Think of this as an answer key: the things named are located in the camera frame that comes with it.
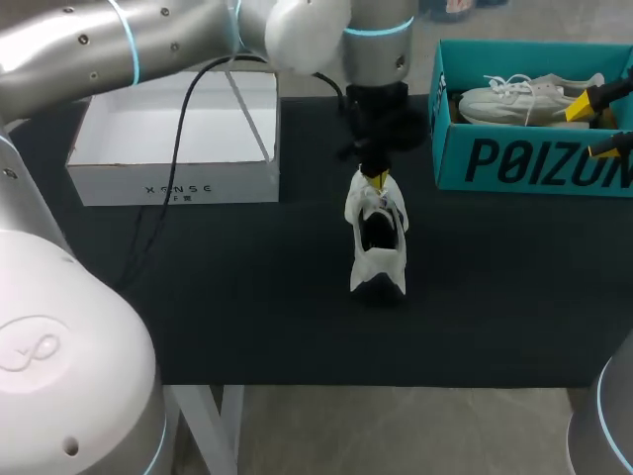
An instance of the table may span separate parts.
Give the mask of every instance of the table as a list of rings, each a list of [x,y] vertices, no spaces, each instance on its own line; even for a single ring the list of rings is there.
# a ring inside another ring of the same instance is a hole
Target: table
[[[81,206],[63,164],[84,107],[12,138],[77,256],[112,284],[137,209]],[[335,110],[334,98],[282,102],[280,204],[170,210],[125,294],[165,384],[588,385],[633,321],[633,202],[442,192],[427,143],[395,157],[407,297],[350,295],[356,164],[335,158],[348,140]]]

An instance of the blue ring light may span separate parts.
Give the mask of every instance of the blue ring light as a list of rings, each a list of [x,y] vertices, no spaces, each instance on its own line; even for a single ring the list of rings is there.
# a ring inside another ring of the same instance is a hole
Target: blue ring light
[[[600,379],[598,379],[597,381],[597,416],[600,419],[600,425],[602,426],[602,431],[604,432],[606,441],[609,442],[609,445],[611,446],[613,453],[615,453],[615,456],[622,463],[624,468],[626,468],[626,470],[629,473],[633,474],[633,466],[631,466],[631,464],[626,460],[626,458],[624,457],[624,454],[620,451],[617,444],[615,443],[615,440],[613,440],[613,437],[611,436],[611,432],[609,432],[609,429],[606,426],[606,421],[604,420],[604,414],[602,413],[602,398],[600,394],[602,392],[602,377],[604,376],[604,373],[606,372],[606,368],[608,367],[610,362],[611,360],[609,359],[609,361],[606,363],[606,365],[602,369],[602,372],[600,373]]]
[[[151,470],[154,468],[156,464],[156,460],[158,460],[158,455],[160,455],[160,450],[162,450],[162,444],[165,442],[165,436],[167,434],[167,415],[165,415],[165,425],[162,428],[162,437],[160,438],[160,443],[158,444],[158,448],[156,449],[156,453],[154,454],[154,458],[151,459],[149,465],[146,470],[143,472],[143,475],[149,475]]]
[[[15,145],[13,145],[12,143],[10,143],[8,139],[5,139],[4,137],[0,136],[0,142],[5,143],[5,144],[6,144],[6,145],[8,145],[10,148],[12,148],[13,150],[15,150],[17,154],[19,154],[18,150],[16,149],[16,146],[15,146]]]
[[[130,50],[132,52],[132,63],[135,69],[135,78],[132,82],[132,86],[136,86],[140,82],[140,64],[138,62],[138,49],[136,48],[135,36],[132,33],[128,19],[126,18],[126,12],[124,12],[119,6],[117,0],[108,0],[108,3],[110,3],[112,8],[115,9],[115,12],[117,12],[119,20],[121,20],[121,24],[123,25],[123,29],[126,31],[126,36],[128,37],[128,43],[130,44]]]
[[[246,49],[246,45],[241,40],[241,35],[239,34],[239,10],[241,10],[241,0],[237,1],[237,6],[235,7],[235,34],[237,35],[241,47]]]
[[[355,30],[353,28],[346,28],[345,33],[348,35],[355,35],[357,37],[386,37],[388,35],[395,35],[396,33],[403,32],[413,24],[415,17],[411,17],[408,21],[401,25],[387,30]]]

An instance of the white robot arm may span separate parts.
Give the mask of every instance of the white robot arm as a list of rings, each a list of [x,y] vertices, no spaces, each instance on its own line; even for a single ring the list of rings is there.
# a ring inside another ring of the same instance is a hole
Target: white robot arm
[[[341,43],[349,82],[369,93],[361,112],[375,97],[384,106],[407,75],[416,10],[415,0],[103,0],[0,33],[0,473],[169,473],[147,330],[74,259],[2,125],[238,52],[311,74]]]

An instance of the white sneaker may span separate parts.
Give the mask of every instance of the white sneaker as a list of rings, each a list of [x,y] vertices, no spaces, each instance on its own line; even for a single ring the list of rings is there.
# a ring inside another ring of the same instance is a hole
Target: white sneaker
[[[604,84],[600,73],[589,81],[568,81],[554,74],[536,79],[523,74],[507,80],[484,77],[491,87],[472,89],[459,103],[459,112],[472,124],[565,127],[565,109],[587,88]]]
[[[408,216],[396,180],[388,176],[383,192],[379,193],[357,171],[345,203],[345,220],[354,229],[355,260],[350,291],[379,274],[386,274],[405,294]]]

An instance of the teal shoe box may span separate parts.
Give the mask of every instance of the teal shoe box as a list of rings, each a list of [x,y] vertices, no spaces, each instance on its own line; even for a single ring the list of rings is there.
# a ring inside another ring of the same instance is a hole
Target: teal shoe box
[[[621,45],[440,42],[435,56],[428,117],[435,181],[443,190],[555,193],[633,198],[633,167],[618,158],[592,158],[588,146],[614,130],[487,126],[451,122],[448,92],[488,87],[484,76],[536,78],[554,73],[606,82],[633,65],[633,48]],[[633,130],[633,95],[611,106],[618,128]]]

